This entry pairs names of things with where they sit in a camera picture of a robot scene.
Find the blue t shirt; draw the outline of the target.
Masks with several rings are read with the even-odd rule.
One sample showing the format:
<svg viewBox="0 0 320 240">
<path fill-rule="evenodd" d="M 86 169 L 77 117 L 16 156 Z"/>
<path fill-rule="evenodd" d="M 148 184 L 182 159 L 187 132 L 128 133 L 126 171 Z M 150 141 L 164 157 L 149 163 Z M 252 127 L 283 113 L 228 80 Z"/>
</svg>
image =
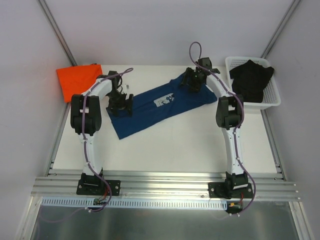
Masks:
<svg viewBox="0 0 320 240">
<path fill-rule="evenodd" d="M 143 131 L 165 119 L 212 104 L 218 99 L 205 85 L 199 92 L 181 86 L 183 76 L 133 97 L 132 115 L 119 110 L 118 116 L 109 113 L 113 128 L 120 140 Z"/>
</svg>

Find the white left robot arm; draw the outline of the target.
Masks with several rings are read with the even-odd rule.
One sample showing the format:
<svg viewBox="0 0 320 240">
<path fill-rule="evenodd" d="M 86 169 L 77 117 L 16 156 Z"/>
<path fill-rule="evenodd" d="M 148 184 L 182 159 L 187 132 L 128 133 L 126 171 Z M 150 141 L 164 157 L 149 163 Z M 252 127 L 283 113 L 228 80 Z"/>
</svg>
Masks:
<svg viewBox="0 0 320 240">
<path fill-rule="evenodd" d="M 83 146 L 84 167 L 76 190 L 77 195 L 111 194 L 110 184 L 104 180 L 104 161 L 99 155 L 98 132 L 102 126 L 101 100 L 109 98 L 106 110 L 114 116 L 124 110 L 133 115 L 134 95 L 122 92 L 122 76 L 132 72 L 132 67 L 123 72 L 109 71 L 99 75 L 94 84 L 81 94 L 74 94 L 70 103 L 70 125 Z"/>
</svg>

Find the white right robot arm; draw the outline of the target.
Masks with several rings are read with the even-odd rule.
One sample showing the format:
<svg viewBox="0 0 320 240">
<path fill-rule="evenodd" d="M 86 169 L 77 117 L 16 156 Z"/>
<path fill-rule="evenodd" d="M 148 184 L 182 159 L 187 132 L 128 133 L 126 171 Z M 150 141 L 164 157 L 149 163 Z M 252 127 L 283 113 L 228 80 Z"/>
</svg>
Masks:
<svg viewBox="0 0 320 240">
<path fill-rule="evenodd" d="M 182 77 L 181 86 L 198 93 L 206 85 L 217 97 L 216 123 L 220 127 L 226 148 L 227 170 L 224 182 L 214 183 L 211 187 L 218 198 L 246 198 L 254 196 L 249 176 L 244 168 L 241 152 L 241 125 L 244 121 L 244 106 L 240 95 L 232 92 L 220 78 L 220 71 L 213 68 L 208 57 L 194 62 L 196 68 L 188 67 Z"/>
</svg>

